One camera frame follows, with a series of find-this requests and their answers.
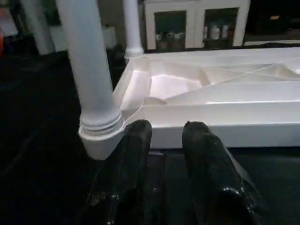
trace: column base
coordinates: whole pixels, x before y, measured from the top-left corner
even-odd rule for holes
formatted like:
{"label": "column base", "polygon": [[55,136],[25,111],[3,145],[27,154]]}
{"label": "column base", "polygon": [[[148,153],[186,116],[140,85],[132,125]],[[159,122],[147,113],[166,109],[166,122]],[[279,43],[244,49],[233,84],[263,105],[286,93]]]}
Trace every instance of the column base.
{"label": "column base", "polygon": [[86,130],[82,125],[79,127],[79,136],[85,146],[88,155],[96,160],[105,160],[117,147],[123,137],[124,119],[120,117],[114,127],[106,132],[99,130]]}
{"label": "column base", "polygon": [[138,57],[144,54],[142,47],[139,48],[126,48],[125,59],[130,59],[132,57]]}

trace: white cabinet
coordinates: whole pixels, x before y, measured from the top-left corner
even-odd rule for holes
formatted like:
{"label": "white cabinet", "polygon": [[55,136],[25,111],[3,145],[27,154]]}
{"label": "white cabinet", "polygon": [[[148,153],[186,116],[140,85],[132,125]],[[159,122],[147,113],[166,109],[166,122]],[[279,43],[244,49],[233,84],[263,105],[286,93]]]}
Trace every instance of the white cabinet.
{"label": "white cabinet", "polygon": [[147,48],[162,52],[243,43],[250,0],[145,2]]}

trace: white tray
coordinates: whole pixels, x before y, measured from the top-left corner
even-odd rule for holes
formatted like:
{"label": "white tray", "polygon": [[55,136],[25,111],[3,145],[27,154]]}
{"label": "white tray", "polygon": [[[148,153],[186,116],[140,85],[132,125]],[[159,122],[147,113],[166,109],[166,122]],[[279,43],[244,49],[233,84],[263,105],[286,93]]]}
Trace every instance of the white tray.
{"label": "white tray", "polygon": [[300,48],[145,54],[114,97],[127,124],[151,122],[153,148],[180,148],[187,121],[228,147],[300,145]]}

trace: bottle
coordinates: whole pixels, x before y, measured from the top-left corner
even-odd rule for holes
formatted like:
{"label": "bottle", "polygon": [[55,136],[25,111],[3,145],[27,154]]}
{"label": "bottle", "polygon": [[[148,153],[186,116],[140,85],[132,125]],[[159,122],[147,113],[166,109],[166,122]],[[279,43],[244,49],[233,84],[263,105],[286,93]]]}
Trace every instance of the bottle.
{"label": "bottle", "polygon": [[210,38],[212,40],[219,40],[219,38],[220,38],[220,28],[215,24],[211,26]]}

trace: white pillar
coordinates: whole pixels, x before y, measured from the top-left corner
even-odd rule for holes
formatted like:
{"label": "white pillar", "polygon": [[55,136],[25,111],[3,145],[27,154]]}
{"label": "white pillar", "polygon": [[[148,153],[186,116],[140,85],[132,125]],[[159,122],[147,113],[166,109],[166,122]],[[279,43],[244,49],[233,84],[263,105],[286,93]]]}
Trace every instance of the white pillar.
{"label": "white pillar", "polygon": [[22,0],[22,5],[39,53],[46,55],[55,52],[55,46],[43,13],[41,0]]}
{"label": "white pillar", "polygon": [[144,53],[141,44],[138,0],[123,0],[127,47],[125,58]]}
{"label": "white pillar", "polygon": [[88,154],[105,159],[118,144],[124,120],[113,88],[95,0],[56,0],[81,103],[79,135]]}

